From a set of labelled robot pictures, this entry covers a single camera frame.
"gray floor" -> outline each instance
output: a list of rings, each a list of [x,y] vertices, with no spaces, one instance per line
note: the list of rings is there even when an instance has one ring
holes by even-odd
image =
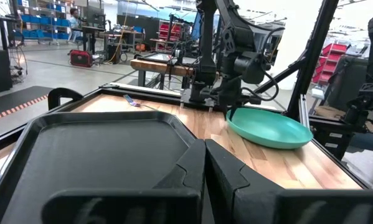
[[[101,65],[91,68],[73,67],[69,64],[67,53],[74,49],[74,45],[33,45],[29,44],[24,47],[24,53],[27,59],[28,75],[24,76],[23,82],[16,84],[9,91],[0,93],[0,96],[19,91],[30,86],[39,85],[51,88],[65,87],[86,94],[95,90],[98,86],[110,82],[118,83],[135,83],[138,73],[129,65]],[[130,54],[128,59],[131,60],[133,55]],[[24,59],[21,58],[22,66],[26,68]],[[146,74],[147,82],[156,76],[157,73],[148,72]],[[243,84],[252,90],[256,85]],[[181,80],[174,77],[169,82],[166,78],[165,89],[180,91]],[[290,101],[292,91],[280,90],[274,101],[263,101],[265,106],[271,106],[277,110],[286,110]],[[269,98],[275,93],[275,88],[269,89],[263,97]],[[308,108],[311,108],[314,99],[307,95]],[[19,125],[22,125],[31,119],[41,115],[48,110],[47,101],[44,100],[36,103],[16,113],[10,114],[0,119],[0,134],[9,131]],[[345,161],[351,164],[351,169],[362,174],[362,176],[373,179],[373,153],[356,152],[346,154]]]

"person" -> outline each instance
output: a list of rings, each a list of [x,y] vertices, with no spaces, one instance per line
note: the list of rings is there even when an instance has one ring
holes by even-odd
[[[81,23],[80,23],[80,19],[78,18],[78,10],[75,8],[71,8],[70,15],[71,15],[71,18],[68,19],[68,21],[70,22],[70,28],[71,29],[79,28]],[[80,31],[78,30],[72,31],[72,40],[75,40],[77,38],[79,39],[80,37],[81,37]]]

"teal bowl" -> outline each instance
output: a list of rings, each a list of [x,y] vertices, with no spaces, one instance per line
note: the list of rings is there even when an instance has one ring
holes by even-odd
[[[239,108],[232,121],[230,111],[226,119],[230,128],[241,137],[266,147],[296,149],[313,139],[311,131],[286,116],[265,110]]]

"black cable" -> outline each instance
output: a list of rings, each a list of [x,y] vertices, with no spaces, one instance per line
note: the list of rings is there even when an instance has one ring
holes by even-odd
[[[276,80],[265,71],[265,68],[262,67],[264,65],[264,63],[262,62],[262,60],[264,60],[264,58],[265,58],[265,55],[264,55],[265,45],[267,44],[269,37],[271,37],[274,32],[281,31],[281,30],[284,30],[284,29],[285,29],[284,27],[279,27],[279,28],[271,30],[267,34],[267,36],[265,37],[264,46],[262,47],[262,51],[261,51],[261,55],[262,55],[261,56],[261,61],[259,62],[260,65],[261,65],[260,68],[264,72],[265,76],[268,77],[271,80],[271,82],[274,84],[274,86],[276,88],[275,94],[272,97],[270,97],[270,98],[263,98],[263,97],[261,97],[260,95],[258,95],[257,93],[255,93],[254,91],[252,91],[251,89],[249,89],[247,87],[243,87],[242,88],[242,90],[249,91],[252,95],[254,95],[255,97],[257,97],[258,99],[260,99],[262,101],[271,101],[271,100],[274,100],[278,96],[278,94],[279,94],[279,85],[276,82]]]
[[[262,55],[263,55],[263,53],[265,51],[265,46],[266,46],[266,44],[268,42],[269,37],[271,37],[274,32],[281,31],[281,30],[284,30],[284,29],[285,29],[284,27],[278,27],[276,29],[271,30],[271,32],[269,32],[267,34],[267,36],[265,37],[265,41],[263,42],[263,46],[262,46]]]

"wooden table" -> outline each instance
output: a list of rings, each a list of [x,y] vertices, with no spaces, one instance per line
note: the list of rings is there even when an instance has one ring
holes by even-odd
[[[145,60],[133,59],[131,60],[131,67],[138,71],[138,86],[145,86],[146,72],[157,72],[161,74],[160,89],[164,85],[165,74],[169,74],[169,68],[166,63],[149,62]],[[182,78],[182,88],[185,88],[186,78],[193,73],[193,68],[174,65],[171,68],[171,75],[176,75]]]
[[[135,100],[142,105],[177,116],[197,138],[211,138],[249,167],[286,189],[360,189],[342,169],[313,143],[295,150],[259,146],[233,132],[219,112],[209,113],[179,106]],[[144,111],[123,97],[99,95],[73,112]],[[12,145],[0,151],[0,160]]]
[[[131,67],[138,71],[144,72],[158,72],[158,73],[169,73],[167,64],[159,62],[149,62],[145,60],[133,59],[131,60]],[[180,65],[175,65],[171,69],[171,75],[177,75],[180,77],[185,77],[192,74],[193,68],[182,67]]]

